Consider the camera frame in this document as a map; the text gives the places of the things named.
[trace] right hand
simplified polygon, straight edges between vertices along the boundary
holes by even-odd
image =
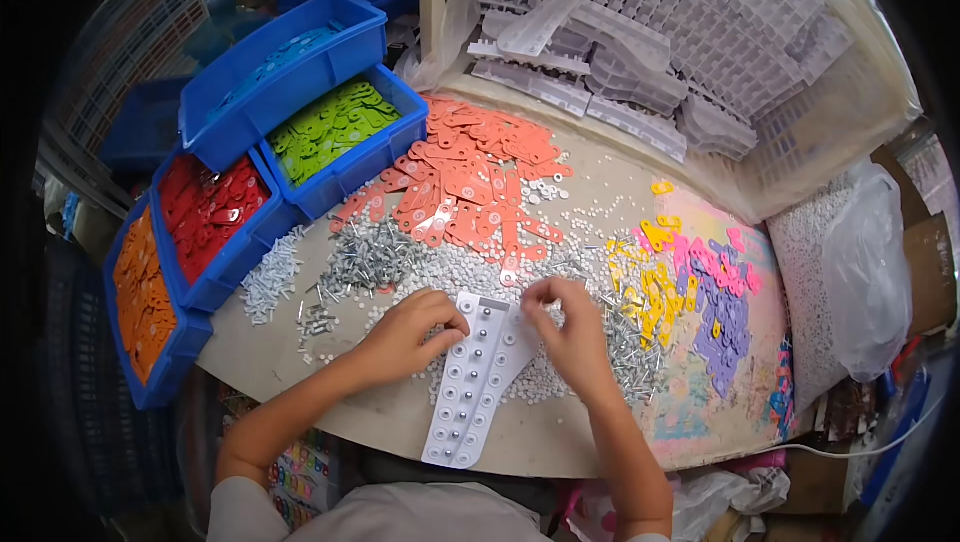
[[[565,315],[559,330],[543,308],[557,300]],[[523,292],[520,307],[543,338],[553,367],[584,403],[611,390],[619,397],[614,371],[607,358],[603,318],[583,284],[557,277],[540,280]]]

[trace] cardboard box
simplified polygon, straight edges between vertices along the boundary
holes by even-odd
[[[834,450],[830,452],[848,452]],[[840,515],[844,512],[844,489],[847,484],[846,459],[826,458],[797,449],[786,451],[786,471],[790,492],[786,502],[768,513],[789,515]]]
[[[954,323],[957,281],[947,217],[938,212],[903,232],[903,253],[913,287],[913,322],[907,337],[933,333]]]

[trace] paint stain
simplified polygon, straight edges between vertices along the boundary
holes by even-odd
[[[654,421],[654,440],[690,440],[710,435],[707,423],[696,412],[685,409],[658,415]]]

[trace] white plastic bag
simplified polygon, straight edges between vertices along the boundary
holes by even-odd
[[[823,287],[832,308],[833,354],[858,382],[890,367],[913,319],[900,187],[864,161],[853,191],[823,240]]]
[[[786,502],[790,477],[779,467],[757,467],[740,476],[716,467],[687,472],[673,494],[673,542],[699,542],[727,507],[758,515]]]

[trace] mesh crate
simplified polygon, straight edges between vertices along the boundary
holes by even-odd
[[[169,409],[140,411],[114,351],[100,270],[50,236],[46,330],[37,344],[44,420],[90,512],[112,517],[181,494]]]

